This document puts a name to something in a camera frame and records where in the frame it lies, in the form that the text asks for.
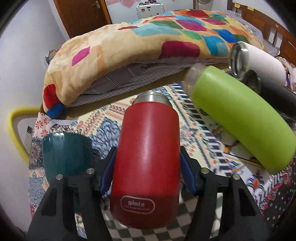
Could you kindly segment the wardrobe with heart stickers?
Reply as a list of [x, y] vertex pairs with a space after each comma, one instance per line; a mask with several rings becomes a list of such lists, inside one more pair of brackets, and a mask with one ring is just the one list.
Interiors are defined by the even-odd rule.
[[180, 9], [193, 9], [193, 0], [177, 0], [177, 1], [129, 1], [114, 0], [105, 1], [113, 24], [122, 22], [134, 22], [139, 19], [150, 16], [161, 15], [168, 11]]

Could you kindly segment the patterned tablecloth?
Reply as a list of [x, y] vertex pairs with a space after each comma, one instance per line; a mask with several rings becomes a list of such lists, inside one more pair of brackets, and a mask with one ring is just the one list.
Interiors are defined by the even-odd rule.
[[[295, 200], [295, 161], [280, 173], [271, 175], [215, 121], [197, 109], [183, 91], [180, 83], [158, 87], [179, 115], [181, 145], [201, 166], [222, 176], [239, 174], [254, 197], [267, 226], [276, 231], [293, 210]], [[90, 112], [71, 114], [66, 120], [54, 120], [39, 113], [33, 131], [29, 160], [29, 196], [31, 213], [35, 213], [44, 196], [46, 180], [42, 139], [51, 133], [71, 132], [89, 137], [94, 154], [103, 159], [111, 147], [118, 144], [125, 110], [134, 97], [92, 108]], [[121, 225], [110, 214], [108, 198], [103, 198], [103, 216], [114, 240], [183, 240], [197, 204], [186, 190], [182, 190], [176, 219], [157, 230], [136, 230]]]

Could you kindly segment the standing electric fan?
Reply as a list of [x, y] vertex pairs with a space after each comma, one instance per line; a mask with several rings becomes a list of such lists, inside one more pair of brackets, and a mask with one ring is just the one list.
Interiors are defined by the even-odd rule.
[[193, 0], [194, 9], [211, 11], [213, 7], [213, 0]]

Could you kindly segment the wooden bed headboard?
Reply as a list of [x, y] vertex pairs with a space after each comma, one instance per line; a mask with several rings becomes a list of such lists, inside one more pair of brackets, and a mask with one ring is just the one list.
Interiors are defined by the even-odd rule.
[[249, 6], [227, 1], [227, 9], [240, 13], [242, 18], [257, 27], [263, 38], [280, 50], [280, 56], [295, 65], [295, 37], [280, 23]]

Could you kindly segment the red thermos bottle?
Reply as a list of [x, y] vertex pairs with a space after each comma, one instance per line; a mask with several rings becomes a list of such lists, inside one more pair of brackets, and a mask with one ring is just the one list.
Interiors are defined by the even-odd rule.
[[112, 216], [140, 230], [169, 225], [179, 205], [179, 116], [166, 96], [139, 95], [125, 111], [110, 197]]

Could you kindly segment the grey bed sheet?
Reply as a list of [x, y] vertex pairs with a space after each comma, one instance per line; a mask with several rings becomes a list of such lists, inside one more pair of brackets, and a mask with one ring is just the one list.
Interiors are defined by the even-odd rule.
[[43, 108], [53, 111], [117, 96], [174, 75], [197, 62], [225, 62], [229, 52], [222, 45], [210, 52], [179, 41], [168, 41], [158, 48], [65, 42], [46, 71]]

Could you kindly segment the brown wooden door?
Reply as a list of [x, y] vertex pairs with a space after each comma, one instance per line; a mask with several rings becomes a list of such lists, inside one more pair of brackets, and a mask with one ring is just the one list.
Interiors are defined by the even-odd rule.
[[111, 24], [104, 0], [54, 0], [70, 38]]

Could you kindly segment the dark teal cup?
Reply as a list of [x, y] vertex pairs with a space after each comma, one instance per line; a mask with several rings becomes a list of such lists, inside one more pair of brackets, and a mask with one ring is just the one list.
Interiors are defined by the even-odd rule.
[[92, 167], [90, 138], [76, 133], [51, 133], [42, 140], [45, 176], [51, 183], [57, 175], [76, 176]]

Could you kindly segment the white small appliance box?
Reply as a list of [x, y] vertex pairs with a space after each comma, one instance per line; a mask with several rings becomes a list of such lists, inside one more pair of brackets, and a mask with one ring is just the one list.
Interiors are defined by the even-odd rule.
[[136, 7], [139, 19], [161, 15], [165, 12], [164, 5], [157, 1], [145, 1]]

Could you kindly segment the grey pillow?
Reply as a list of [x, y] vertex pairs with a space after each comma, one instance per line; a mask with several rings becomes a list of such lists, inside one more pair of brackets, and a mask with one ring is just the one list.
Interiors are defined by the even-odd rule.
[[249, 32], [251, 32], [255, 37], [257, 37], [262, 42], [262, 44], [267, 49], [267, 52], [271, 56], [277, 57], [277, 56], [280, 55], [280, 49], [278, 47], [274, 47], [274, 45], [272, 45], [270, 42], [268, 42], [267, 40], [265, 40], [263, 38], [262, 31], [260, 29], [258, 29], [257, 27], [255, 27], [254, 25], [252, 25], [251, 23], [249, 23], [248, 21], [244, 20], [241, 17], [241, 15], [239, 15], [239, 13], [236, 13], [236, 12], [231, 11], [231, 10], [226, 10], [226, 11], [224, 11], [224, 13], [226, 15], [231, 16], [232, 18], [234, 18], [235, 20], [237, 20], [241, 24], [243, 24], [249, 30]]

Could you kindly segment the green thermos bottle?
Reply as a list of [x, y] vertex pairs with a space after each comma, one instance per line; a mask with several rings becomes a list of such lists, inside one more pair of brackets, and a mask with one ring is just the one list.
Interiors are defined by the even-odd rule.
[[261, 96], [215, 66], [196, 64], [184, 79], [192, 102], [222, 125], [271, 174], [295, 154], [295, 133]]

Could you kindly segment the colourful patchwork blanket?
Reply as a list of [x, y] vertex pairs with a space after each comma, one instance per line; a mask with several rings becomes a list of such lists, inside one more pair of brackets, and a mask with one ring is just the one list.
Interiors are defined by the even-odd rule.
[[265, 46], [242, 19], [221, 11], [182, 9], [76, 36], [57, 51], [44, 78], [43, 111], [96, 102], [174, 75], [197, 62], [225, 63], [243, 41]]

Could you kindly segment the yellow foam padded bar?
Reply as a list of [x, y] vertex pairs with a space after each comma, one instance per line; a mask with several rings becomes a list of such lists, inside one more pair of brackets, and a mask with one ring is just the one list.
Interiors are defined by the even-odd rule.
[[13, 109], [7, 119], [8, 134], [22, 159], [29, 164], [29, 154], [32, 146], [33, 128], [21, 123], [32, 120], [38, 115], [39, 107], [20, 107]]

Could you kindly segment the white thermos bottle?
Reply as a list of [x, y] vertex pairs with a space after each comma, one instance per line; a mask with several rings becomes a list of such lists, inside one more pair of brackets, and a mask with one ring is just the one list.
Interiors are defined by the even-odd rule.
[[239, 80], [243, 80], [245, 74], [252, 70], [261, 79], [280, 85], [287, 83], [287, 74], [282, 63], [262, 49], [246, 42], [239, 41], [233, 45], [229, 68], [232, 75]]

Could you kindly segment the black thermos bottle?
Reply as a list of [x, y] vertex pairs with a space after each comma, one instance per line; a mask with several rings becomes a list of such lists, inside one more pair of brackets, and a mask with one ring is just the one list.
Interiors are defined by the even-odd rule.
[[242, 82], [273, 108], [295, 118], [295, 94], [288, 88], [272, 81], [260, 79], [253, 70], [249, 70], [245, 74]]

